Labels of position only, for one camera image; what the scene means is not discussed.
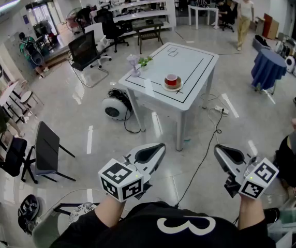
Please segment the black padded chair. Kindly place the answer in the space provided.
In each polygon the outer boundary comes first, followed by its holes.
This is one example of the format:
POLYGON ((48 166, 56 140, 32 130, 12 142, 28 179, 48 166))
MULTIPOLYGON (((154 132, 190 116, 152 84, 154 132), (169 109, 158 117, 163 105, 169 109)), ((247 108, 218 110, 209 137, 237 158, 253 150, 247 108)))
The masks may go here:
POLYGON ((21 165, 24 162, 26 147, 26 140, 14 137, 6 152, 5 159, 3 160, 0 155, 0 168, 12 177, 18 176, 21 165))

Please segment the white power strip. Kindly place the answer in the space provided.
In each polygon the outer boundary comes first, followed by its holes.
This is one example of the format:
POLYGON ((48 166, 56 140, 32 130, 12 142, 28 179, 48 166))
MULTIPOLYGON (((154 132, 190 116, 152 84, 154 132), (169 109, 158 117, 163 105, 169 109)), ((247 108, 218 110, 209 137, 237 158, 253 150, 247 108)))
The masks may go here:
POLYGON ((229 115, 229 110, 224 107, 216 105, 214 107, 214 110, 221 112, 222 115, 226 115, 226 116, 229 115))

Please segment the blue-clothed round table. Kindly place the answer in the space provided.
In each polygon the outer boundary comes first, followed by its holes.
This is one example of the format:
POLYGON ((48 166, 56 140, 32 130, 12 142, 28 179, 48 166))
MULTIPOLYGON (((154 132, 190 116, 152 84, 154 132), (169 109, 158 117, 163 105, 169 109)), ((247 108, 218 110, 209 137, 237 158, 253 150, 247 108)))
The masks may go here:
POLYGON ((267 91, 273 95, 277 81, 286 75, 285 60, 274 51, 262 48, 254 60, 251 75, 255 91, 267 91))

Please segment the white shelf unit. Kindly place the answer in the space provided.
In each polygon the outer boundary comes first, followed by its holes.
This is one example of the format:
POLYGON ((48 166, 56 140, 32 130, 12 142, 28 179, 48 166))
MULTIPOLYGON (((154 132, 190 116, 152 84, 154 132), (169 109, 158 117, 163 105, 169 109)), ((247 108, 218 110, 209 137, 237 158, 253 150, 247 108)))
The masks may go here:
POLYGON ((163 21, 164 28, 176 27, 175 0, 120 0, 109 10, 116 23, 159 18, 163 21))

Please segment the pink floor fan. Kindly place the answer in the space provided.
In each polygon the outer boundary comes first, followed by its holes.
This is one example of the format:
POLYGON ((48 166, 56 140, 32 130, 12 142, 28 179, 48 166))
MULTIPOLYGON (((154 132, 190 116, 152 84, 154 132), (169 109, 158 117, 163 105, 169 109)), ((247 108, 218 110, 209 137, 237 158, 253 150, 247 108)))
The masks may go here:
POLYGON ((82 21, 84 20, 81 12, 82 9, 81 7, 73 9, 66 18, 67 28, 75 35, 82 31, 82 21))

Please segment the grey-green chair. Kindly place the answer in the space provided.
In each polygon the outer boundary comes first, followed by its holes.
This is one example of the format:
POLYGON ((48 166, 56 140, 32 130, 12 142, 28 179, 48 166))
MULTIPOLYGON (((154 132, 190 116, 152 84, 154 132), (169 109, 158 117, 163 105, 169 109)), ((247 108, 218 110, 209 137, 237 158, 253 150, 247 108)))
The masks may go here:
POLYGON ((49 248, 50 245, 68 228, 69 215, 50 211, 36 225, 32 232, 36 248, 49 248))

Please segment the patterned white cushion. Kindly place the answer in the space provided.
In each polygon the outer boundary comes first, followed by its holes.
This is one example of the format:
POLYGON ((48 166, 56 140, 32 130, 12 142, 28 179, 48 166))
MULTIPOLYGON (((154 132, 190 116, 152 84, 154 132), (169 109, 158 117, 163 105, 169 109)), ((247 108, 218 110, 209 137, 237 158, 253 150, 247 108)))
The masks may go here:
POLYGON ((75 207, 69 216, 69 225, 76 222, 80 216, 87 214, 88 212, 94 210, 97 207, 96 204, 91 202, 86 202, 75 207))

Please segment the red and pink cup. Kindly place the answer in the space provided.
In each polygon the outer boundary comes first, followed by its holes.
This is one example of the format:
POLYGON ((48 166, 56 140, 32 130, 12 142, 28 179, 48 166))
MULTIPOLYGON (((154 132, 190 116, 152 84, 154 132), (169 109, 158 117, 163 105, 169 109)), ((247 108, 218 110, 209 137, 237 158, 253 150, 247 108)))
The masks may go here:
POLYGON ((165 77, 165 84, 168 85, 168 86, 176 86, 177 85, 177 79, 178 79, 178 76, 175 75, 175 74, 168 74, 166 77, 165 77))

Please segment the person's left forearm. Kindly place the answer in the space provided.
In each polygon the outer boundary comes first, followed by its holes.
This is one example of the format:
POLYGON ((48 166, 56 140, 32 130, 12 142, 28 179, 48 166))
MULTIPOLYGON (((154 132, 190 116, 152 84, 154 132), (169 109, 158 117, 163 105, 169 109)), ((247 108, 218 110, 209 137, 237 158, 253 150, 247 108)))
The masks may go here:
POLYGON ((96 216, 107 227, 113 227, 118 223, 123 213, 126 202, 119 202, 110 195, 94 209, 96 216))

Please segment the person's right forearm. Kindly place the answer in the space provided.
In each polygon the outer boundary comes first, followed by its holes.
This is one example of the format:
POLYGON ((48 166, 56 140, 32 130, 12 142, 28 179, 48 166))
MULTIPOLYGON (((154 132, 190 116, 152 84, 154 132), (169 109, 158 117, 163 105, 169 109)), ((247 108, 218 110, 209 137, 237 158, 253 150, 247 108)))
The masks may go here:
POLYGON ((241 195, 238 229, 242 230, 254 226, 265 218, 262 201, 241 195))

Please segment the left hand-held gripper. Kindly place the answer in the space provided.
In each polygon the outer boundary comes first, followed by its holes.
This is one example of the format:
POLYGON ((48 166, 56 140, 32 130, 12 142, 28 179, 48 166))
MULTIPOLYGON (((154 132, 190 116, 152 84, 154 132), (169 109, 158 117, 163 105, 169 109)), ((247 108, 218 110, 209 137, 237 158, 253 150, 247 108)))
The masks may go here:
POLYGON ((149 143, 135 147, 118 160, 111 159, 98 172, 101 188, 120 203, 131 197, 140 199, 152 187, 151 174, 164 155, 164 143, 149 143))

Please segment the grey open case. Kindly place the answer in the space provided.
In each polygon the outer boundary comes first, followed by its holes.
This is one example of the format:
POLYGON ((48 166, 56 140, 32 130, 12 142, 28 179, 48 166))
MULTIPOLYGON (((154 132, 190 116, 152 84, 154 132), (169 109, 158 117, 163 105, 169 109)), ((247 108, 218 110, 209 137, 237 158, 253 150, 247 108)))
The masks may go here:
POLYGON ((271 49, 271 47, 267 44, 267 41, 259 35, 255 35, 253 38, 252 46, 258 52, 260 52, 262 49, 271 49))

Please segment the white office chair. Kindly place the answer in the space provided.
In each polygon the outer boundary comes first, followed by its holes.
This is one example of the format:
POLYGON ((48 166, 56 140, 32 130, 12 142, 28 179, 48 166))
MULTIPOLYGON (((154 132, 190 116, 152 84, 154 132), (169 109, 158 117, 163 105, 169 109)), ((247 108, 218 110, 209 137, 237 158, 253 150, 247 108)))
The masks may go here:
POLYGON ((97 62, 98 62, 98 69, 108 73, 107 70, 102 68, 101 59, 107 59, 109 61, 112 60, 112 58, 109 55, 103 55, 103 53, 106 51, 106 48, 110 46, 109 40, 106 38, 106 35, 103 33, 102 29, 102 23, 95 23, 92 25, 89 25, 84 29, 86 33, 94 32, 94 40, 95 40, 95 48, 97 52, 97 62))

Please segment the black mesh cantilever chair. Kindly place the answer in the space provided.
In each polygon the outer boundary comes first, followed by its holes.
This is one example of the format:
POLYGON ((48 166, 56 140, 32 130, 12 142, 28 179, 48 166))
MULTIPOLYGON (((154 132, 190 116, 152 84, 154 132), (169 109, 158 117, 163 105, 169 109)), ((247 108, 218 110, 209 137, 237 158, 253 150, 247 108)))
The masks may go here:
POLYGON ((68 62, 82 85, 87 88, 93 88, 109 75, 109 72, 103 69, 100 64, 100 61, 104 56, 102 56, 102 53, 97 50, 94 30, 76 38, 70 42, 68 46, 71 54, 71 58, 68 62), (93 63, 95 62, 98 62, 97 69, 103 72, 104 76, 96 82, 89 84, 89 81, 85 78, 84 72, 86 68, 93 69, 93 63))

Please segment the dark wooden side table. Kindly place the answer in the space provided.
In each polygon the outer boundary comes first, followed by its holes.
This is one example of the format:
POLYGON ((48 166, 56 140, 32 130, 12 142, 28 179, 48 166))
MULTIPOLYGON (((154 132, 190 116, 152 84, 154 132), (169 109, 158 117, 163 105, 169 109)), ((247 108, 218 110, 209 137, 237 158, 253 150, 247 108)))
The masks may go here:
POLYGON ((132 30, 138 35, 137 44, 139 46, 140 54, 142 54, 142 42, 144 40, 155 39, 163 45, 160 37, 161 28, 164 26, 160 19, 146 19, 132 22, 132 30))

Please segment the person's black shirt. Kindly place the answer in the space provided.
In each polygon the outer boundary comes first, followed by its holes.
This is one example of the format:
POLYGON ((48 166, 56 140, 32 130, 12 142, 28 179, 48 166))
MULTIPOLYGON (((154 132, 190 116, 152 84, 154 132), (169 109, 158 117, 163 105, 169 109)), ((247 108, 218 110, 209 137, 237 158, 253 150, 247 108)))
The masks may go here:
POLYGON ((135 206, 112 227, 90 211, 50 248, 276 248, 276 243, 266 221, 239 230, 223 218, 151 202, 135 206))

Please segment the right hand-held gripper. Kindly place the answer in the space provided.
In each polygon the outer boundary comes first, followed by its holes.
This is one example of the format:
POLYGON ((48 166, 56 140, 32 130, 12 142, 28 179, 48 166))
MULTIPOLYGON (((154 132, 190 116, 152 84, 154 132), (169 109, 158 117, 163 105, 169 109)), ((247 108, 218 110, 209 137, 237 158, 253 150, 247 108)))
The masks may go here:
POLYGON ((233 147, 217 144, 214 155, 229 175, 224 187, 231 197, 241 194, 259 199, 279 173, 279 169, 267 158, 250 158, 250 155, 233 147))

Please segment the black swivel office chair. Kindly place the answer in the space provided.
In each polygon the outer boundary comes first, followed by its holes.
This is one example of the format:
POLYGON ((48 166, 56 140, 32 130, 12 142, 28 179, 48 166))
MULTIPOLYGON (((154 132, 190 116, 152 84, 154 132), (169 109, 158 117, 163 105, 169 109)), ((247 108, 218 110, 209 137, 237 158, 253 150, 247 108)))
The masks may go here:
POLYGON ((125 31, 114 22, 112 12, 105 8, 100 9, 97 11, 94 21, 102 24, 103 34, 108 40, 112 40, 111 46, 114 46, 115 53, 117 52, 118 44, 126 44, 129 46, 129 43, 122 38, 125 31))

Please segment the white high table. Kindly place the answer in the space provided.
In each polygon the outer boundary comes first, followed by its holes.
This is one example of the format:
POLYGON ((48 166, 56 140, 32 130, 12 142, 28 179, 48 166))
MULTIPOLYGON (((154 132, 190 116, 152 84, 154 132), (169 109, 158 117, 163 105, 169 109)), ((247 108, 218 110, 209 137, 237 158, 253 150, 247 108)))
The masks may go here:
POLYGON ((188 5, 188 25, 191 26, 191 11, 195 12, 195 29, 198 30, 198 18, 199 18, 199 11, 206 11, 208 13, 207 18, 207 25, 210 25, 210 13, 215 13, 215 22, 214 22, 214 29, 219 29, 218 20, 219 20, 219 10, 218 8, 211 8, 211 7, 198 7, 198 6, 191 6, 188 5))

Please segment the black folding chair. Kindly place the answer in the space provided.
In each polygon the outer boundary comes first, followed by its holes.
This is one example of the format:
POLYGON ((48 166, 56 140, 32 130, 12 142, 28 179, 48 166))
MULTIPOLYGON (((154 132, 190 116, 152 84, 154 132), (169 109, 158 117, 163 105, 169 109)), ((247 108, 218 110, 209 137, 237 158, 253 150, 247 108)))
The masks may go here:
POLYGON ((71 181, 76 181, 58 171, 58 153, 63 150, 71 157, 75 157, 70 151, 60 144, 59 136, 54 133, 45 122, 40 121, 37 127, 35 144, 31 146, 28 156, 23 162, 21 181, 25 182, 25 174, 28 173, 32 181, 37 184, 35 176, 42 176, 48 180, 56 182, 49 175, 55 174, 71 181))

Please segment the round white stool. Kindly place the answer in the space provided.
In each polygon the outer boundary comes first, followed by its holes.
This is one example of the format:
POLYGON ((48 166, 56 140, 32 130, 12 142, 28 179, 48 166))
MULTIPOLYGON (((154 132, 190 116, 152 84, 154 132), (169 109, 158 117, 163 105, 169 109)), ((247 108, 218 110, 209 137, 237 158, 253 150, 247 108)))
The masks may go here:
POLYGON ((32 95, 33 95, 32 91, 25 92, 20 99, 20 103, 23 105, 27 104, 29 99, 32 97, 32 95))

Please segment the large green potted plant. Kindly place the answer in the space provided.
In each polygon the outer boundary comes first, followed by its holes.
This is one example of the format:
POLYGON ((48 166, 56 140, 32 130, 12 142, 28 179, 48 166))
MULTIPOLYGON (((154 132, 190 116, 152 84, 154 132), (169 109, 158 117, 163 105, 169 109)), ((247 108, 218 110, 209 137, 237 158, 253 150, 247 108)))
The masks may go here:
POLYGON ((147 69, 148 62, 149 62, 148 58, 144 58, 144 57, 139 58, 138 65, 140 66, 141 71, 144 71, 147 69))

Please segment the white table with black lines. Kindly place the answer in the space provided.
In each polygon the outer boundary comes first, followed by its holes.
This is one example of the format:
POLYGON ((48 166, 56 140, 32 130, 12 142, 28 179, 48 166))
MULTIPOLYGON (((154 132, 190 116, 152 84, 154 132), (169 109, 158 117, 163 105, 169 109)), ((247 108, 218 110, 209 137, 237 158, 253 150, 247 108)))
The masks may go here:
POLYGON ((131 76, 131 70, 120 78, 119 84, 128 94, 140 130, 145 131, 142 105, 151 111, 161 113, 177 123, 176 149, 181 151, 184 145, 187 112, 203 87, 206 88, 203 108, 206 108, 210 94, 215 65, 219 56, 215 53, 186 45, 167 42, 150 57, 147 69, 140 71, 138 77, 131 76), (163 89, 168 74, 179 76, 183 88, 179 91, 163 89))

